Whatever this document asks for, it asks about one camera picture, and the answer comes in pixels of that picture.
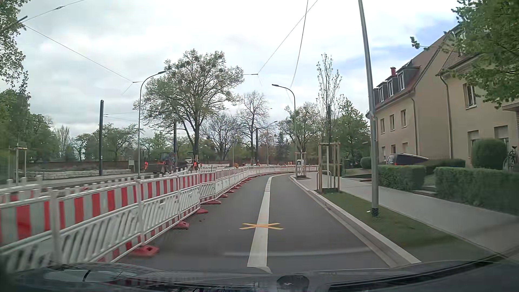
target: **tall gray pole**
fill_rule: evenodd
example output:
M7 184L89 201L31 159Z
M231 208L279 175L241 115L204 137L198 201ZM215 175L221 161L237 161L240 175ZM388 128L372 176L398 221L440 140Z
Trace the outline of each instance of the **tall gray pole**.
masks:
M364 57L366 59L367 95L370 102L370 135L371 135L371 215L378 217L378 145L377 122L375 119L375 97L373 94L373 76L371 73L370 46L367 41L366 19L364 18L364 6L359 0L360 24L362 27L362 39L364 41Z
M104 100L99 105L99 175L103 175L103 112Z
M139 125L137 126L137 149L138 149L138 154L137 154L137 176L138 177L141 176L141 99L142 99L142 86L151 77L159 75L159 74L162 74L162 73L165 73L165 71L160 71L159 73L153 74L152 76L146 78L142 82L141 90L139 91Z

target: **hedge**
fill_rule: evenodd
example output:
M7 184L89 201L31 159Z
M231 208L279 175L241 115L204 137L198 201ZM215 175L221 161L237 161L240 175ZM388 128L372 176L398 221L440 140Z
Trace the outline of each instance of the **hedge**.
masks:
M366 156L360 159L360 166L364 169L371 169L371 157Z
M424 184L423 165L379 165L378 181L382 187L401 191L419 190Z
M436 197L519 215L519 174L485 168L438 167Z
M507 152L506 144L499 139L480 139L472 147L472 166L502 170Z
M418 165L424 165L426 174L431 175L434 173L434 170L440 166L465 167L465 160L459 158L427 160L425 162L418 163Z

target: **sky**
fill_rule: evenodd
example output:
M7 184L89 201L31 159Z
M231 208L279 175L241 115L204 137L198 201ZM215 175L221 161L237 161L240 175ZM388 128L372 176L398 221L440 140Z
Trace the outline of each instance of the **sky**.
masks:
M32 0L20 17L33 17L77 0ZM265 64L305 14L305 0L83 0L31 19L25 24L71 50L27 29L18 37L29 71L31 111L50 116L54 126L65 125L71 135L93 132L104 100L105 123L124 127L137 123L133 102L141 82L178 60L190 49L225 53L228 66L239 66L245 81L237 94L257 90L269 102L270 121L287 116L293 99L279 84L291 89L296 105L315 102L319 92L316 64L321 54L333 59L344 94L365 113L368 110L364 49L357 1L309 0L303 41L303 21ZM411 46L415 36L431 44L456 25L456 0L364 0L373 68L373 83L401 67L420 51ZM145 128L145 136L153 134Z

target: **brown roof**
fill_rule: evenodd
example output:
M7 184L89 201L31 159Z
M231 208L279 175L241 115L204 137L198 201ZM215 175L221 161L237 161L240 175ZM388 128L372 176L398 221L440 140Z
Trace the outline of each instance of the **brown roof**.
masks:
M402 66L400 69L397 70L397 72L398 72L398 71L402 70L403 68L419 68L419 70L416 72L416 74L413 76L413 78L408 83L406 88L404 88L404 90L401 90L400 92L396 93L394 96L384 100L381 103L378 103L376 106L377 109L405 96L406 94L408 94L415 88L416 84L418 83L418 80L420 79L420 77L424 74L425 70L427 69L428 64L434 60L434 57L440 50L439 47L440 47L441 43L443 42L443 40L445 39L445 36L446 36L446 34L444 34L442 37L440 37L438 40L436 40L436 42L434 42L430 46L431 49L422 50L422 52L420 52L413 59L411 59L411 61L409 61L407 64L405 64L404 66Z

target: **parked car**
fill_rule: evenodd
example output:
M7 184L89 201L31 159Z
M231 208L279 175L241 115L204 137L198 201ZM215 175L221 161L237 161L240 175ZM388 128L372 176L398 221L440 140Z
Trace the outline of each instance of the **parked car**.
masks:
M388 165L413 165L429 160L427 157L412 154L390 154L386 159Z

